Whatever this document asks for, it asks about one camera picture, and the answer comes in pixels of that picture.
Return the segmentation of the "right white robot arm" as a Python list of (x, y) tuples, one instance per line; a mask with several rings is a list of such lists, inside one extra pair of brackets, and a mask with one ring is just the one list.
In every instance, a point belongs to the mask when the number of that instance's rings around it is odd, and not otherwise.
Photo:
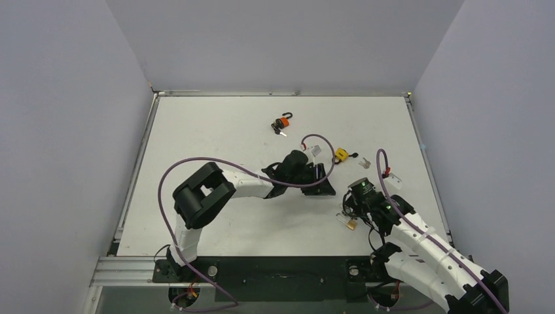
[(508, 313), (509, 284), (457, 251), (402, 197), (388, 196), (362, 178), (348, 186), (346, 213), (373, 224), (384, 239), (370, 254), (377, 279), (396, 279), (446, 313)]

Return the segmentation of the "yellow padlock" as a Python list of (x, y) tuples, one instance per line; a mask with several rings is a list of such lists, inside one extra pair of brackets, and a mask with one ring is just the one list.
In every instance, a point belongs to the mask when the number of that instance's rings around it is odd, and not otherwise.
[(334, 153), (334, 164), (335, 165), (341, 164), (342, 162), (346, 161), (348, 158), (357, 158), (358, 155), (359, 154), (357, 152), (349, 153), (343, 148), (337, 148)]

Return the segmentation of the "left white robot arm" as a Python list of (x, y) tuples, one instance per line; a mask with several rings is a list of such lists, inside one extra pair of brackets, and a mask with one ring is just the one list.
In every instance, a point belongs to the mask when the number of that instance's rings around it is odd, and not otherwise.
[(204, 227), (213, 222), (234, 198), (269, 200), (282, 196), (288, 188), (298, 188), (305, 196), (335, 196), (329, 174), (322, 163), (311, 161), (301, 150), (292, 150), (280, 162), (258, 172), (225, 161), (232, 170), (219, 167), (221, 159), (202, 157), (203, 166), (172, 192), (177, 225), (169, 228), (172, 242), (162, 265), (155, 270), (172, 282), (183, 282), (200, 272), (194, 261)]

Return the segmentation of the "brass long-shackle padlock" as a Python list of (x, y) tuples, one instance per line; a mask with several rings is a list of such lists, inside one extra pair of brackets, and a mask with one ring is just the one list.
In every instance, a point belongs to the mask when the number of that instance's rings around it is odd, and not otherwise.
[(343, 213), (337, 213), (336, 219), (350, 230), (354, 230), (357, 227), (357, 221), (354, 218)]

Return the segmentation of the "orange padlock with keys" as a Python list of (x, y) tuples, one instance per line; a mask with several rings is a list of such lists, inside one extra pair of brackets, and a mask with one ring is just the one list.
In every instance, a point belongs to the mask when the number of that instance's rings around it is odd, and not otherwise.
[(291, 112), (283, 113), (281, 117), (275, 119), (271, 124), (270, 127), (273, 129), (276, 135), (282, 135), (287, 137), (287, 135), (283, 132), (283, 129), (289, 126), (289, 120), (293, 117)]

